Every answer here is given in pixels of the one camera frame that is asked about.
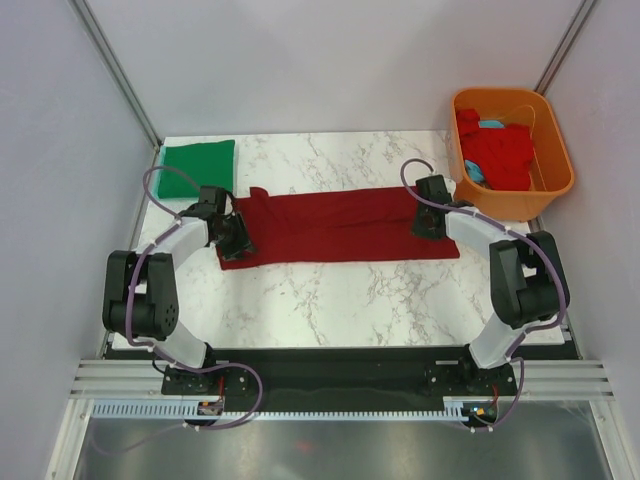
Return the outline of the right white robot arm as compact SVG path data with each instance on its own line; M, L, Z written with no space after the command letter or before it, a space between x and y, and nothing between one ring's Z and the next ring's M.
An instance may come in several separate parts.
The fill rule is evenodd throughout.
M444 177L431 175L410 190L418 202L414 229L428 239L451 239L488 260L493 313L468 345L469 362L458 368L467 392L483 392L493 368L506 364L532 331L560 322L570 293L554 237L546 231L521 234L477 208L455 203Z

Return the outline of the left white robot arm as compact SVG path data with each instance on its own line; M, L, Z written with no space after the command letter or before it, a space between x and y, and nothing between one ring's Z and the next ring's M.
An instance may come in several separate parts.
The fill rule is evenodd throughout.
M180 320L176 270L211 246L225 261L255 251L235 196L221 187L204 186L198 201L147 245L109 255L102 307L108 332L184 369L185 382L198 393L215 389L220 371L207 361L210 346Z

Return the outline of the dark red t shirt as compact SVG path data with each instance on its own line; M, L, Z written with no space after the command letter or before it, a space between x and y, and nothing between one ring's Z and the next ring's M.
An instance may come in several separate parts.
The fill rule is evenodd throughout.
M222 270L279 263L446 260L454 241L411 233L417 201L403 187L272 195L252 187L237 200L256 251L219 260Z

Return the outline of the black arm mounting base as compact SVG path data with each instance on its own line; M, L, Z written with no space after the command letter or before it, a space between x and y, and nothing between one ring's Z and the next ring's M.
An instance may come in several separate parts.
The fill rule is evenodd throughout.
M243 411L252 406L311 408L436 407L446 397L507 399L512 365L473 366L463 347L218 349L193 374L163 366L140 350L113 350L109 360L149 360L165 396L220 396Z

